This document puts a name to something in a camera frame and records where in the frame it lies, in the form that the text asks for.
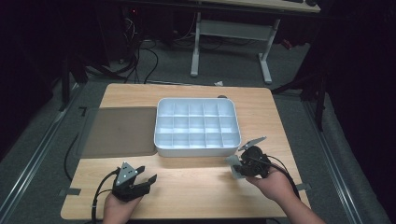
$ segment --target hand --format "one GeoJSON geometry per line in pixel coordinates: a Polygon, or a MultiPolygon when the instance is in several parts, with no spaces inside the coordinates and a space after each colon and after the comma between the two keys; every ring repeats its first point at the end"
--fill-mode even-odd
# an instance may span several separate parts
{"type": "Polygon", "coordinates": [[[128,203],[120,201],[112,193],[109,193],[105,201],[103,223],[125,224],[131,217],[132,212],[143,197],[133,199],[128,203]]]}
{"type": "Polygon", "coordinates": [[[297,198],[289,180],[276,168],[271,167],[266,178],[248,176],[246,180],[256,186],[265,197],[279,204],[291,223],[324,223],[318,215],[297,198]]]}
{"type": "Polygon", "coordinates": [[[274,167],[270,168],[266,178],[247,176],[246,180],[256,186],[265,197],[277,203],[296,197],[289,180],[274,167]]]}

